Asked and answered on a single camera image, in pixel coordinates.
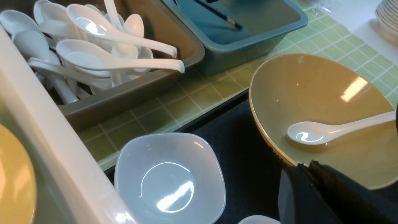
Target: teal plastic tray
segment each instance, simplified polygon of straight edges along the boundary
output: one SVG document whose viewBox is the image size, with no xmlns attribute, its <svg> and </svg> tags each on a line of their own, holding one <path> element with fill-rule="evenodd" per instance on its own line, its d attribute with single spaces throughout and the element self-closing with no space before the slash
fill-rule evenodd
<svg viewBox="0 0 398 224">
<path fill-rule="evenodd" d="M 205 46 L 199 70 L 213 75 L 267 55 L 289 32 L 308 23 L 289 0 L 219 0 L 205 4 L 232 18 L 243 29 L 209 12 L 193 0 L 162 0 Z"/>
</svg>

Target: chopstick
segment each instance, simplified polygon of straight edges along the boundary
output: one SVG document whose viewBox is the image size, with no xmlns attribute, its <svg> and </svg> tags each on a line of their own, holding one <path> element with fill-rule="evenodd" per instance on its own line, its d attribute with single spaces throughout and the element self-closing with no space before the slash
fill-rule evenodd
<svg viewBox="0 0 398 224">
<path fill-rule="evenodd" d="M 176 4 L 179 7 L 178 4 L 178 0 L 173 0 L 174 4 Z M 209 10 L 211 13 L 215 14 L 216 16 L 220 17 L 221 19 L 223 19 L 224 21 L 227 21 L 229 24 L 231 24 L 232 26 L 234 26 L 236 29 L 238 30 L 242 30 L 242 26 L 237 24 L 235 22 L 235 20 L 233 20 L 231 17 L 226 16 L 224 14 L 222 14 L 221 12 L 215 10 L 214 8 L 206 5 L 205 3 L 201 2 L 200 0 L 194 0 L 197 4 L 201 5 L 202 7 L 204 7 L 205 9 Z"/>
</svg>

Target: utensil bin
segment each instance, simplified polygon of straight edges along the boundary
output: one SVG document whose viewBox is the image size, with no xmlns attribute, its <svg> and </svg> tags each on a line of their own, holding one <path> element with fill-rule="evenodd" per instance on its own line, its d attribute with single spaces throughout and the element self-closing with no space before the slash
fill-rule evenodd
<svg viewBox="0 0 398 224">
<path fill-rule="evenodd" d="M 264 56 L 286 34 L 308 23 L 306 14 L 289 0 L 219 0 L 208 4 L 241 25 L 240 31 L 193 0 L 175 1 L 179 6 L 174 0 L 162 0 L 204 44 L 205 57 L 198 65 L 204 75 Z"/>
<path fill-rule="evenodd" d="M 51 0 L 51 2 L 64 6 L 72 3 L 93 4 L 105 10 L 102 0 Z M 33 17 L 34 3 L 35 0 L 4 1 L 0 3 L 0 9 L 15 9 Z M 202 61 L 205 53 L 202 43 L 160 0 L 115 0 L 115 4 L 118 13 L 124 19 L 134 13 L 142 17 L 145 38 L 176 47 L 178 59 L 185 64 L 185 72 Z M 155 51 L 154 57 L 170 58 L 166 54 Z M 79 131 L 163 93 L 172 87 L 181 75 L 183 74 L 167 69 L 155 70 L 114 88 L 58 107 L 71 126 Z"/>
</svg>

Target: white square bowl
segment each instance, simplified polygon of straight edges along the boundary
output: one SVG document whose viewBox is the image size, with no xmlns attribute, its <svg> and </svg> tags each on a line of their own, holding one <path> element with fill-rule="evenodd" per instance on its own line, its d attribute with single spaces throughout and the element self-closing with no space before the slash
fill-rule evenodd
<svg viewBox="0 0 398 224">
<path fill-rule="evenodd" d="M 226 203 L 216 155 L 193 134 L 128 142 L 116 164 L 115 187 L 139 223 L 211 224 Z"/>
</svg>

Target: yellow plate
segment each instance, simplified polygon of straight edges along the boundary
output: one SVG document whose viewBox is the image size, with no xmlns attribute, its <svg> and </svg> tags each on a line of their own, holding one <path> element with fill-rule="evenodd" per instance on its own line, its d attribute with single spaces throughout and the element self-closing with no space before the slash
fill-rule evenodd
<svg viewBox="0 0 398 224">
<path fill-rule="evenodd" d="M 394 110 L 376 87 L 349 68 L 313 55 L 274 57 L 254 74 L 249 100 L 262 136 L 287 164 L 317 160 L 369 189 L 397 180 L 395 122 L 359 130 L 325 145 L 302 145 L 286 135 L 290 125 L 301 121 L 336 125 Z"/>
<path fill-rule="evenodd" d="M 18 139 L 0 125 L 0 223 L 32 223 L 36 197 L 30 158 Z"/>
</svg>

